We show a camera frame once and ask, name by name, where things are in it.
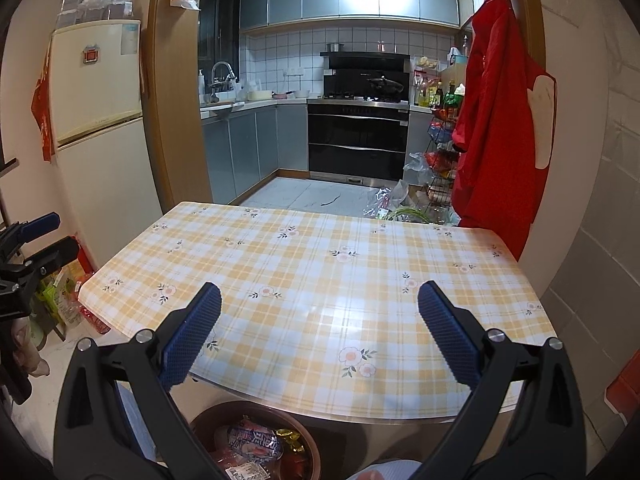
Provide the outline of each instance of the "refrigerator door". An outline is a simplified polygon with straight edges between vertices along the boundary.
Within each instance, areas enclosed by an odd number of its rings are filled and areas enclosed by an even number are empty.
[[[57,146],[140,117],[140,22],[105,20],[53,33],[51,129]]]
[[[96,269],[162,216],[142,118],[77,140],[56,160]]]

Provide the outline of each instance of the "red cloth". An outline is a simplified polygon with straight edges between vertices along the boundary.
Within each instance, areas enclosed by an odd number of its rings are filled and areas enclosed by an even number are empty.
[[[510,0],[485,0],[473,17],[466,92],[453,142],[460,157],[452,205],[460,227],[493,230],[518,259],[548,166],[536,170],[527,88],[545,74],[528,56]]]

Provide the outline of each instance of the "sticker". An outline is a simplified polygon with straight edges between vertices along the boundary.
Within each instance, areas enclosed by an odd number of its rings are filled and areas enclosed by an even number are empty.
[[[82,63],[92,64],[98,61],[100,48],[97,45],[86,46],[82,51]]]
[[[269,473],[255,462],[230,467],[225,471],[232,480],[266,480],[269,478]]]
[[[138,24],[124,23],[122,25],[122,37],[120,38],[120,55],[138,53]]]

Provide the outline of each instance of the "plaid tablecloth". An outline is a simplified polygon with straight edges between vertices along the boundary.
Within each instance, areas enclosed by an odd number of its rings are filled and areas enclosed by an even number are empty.
[[[291,412],[392,422],[456,415],[468,396],[418,314],[427,280],[515,341],[554,335],[492,232],[199,203],[145,230],[80,300],[133,336],[213,282],[222,315],[194,375]]]

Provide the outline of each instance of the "blue rubber gripper pad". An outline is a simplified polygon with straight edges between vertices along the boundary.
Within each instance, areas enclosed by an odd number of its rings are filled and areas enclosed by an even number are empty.
[[[429,283],[418,291],[418,311],[456,380],[474,390],[480,382],[479,351],[449,306]]]
[[[213,283],[203,286],[191,301],[196,303],[162,351],[162,370],[158,378],[166,391],[184,382],[220,317],[222,295]]]

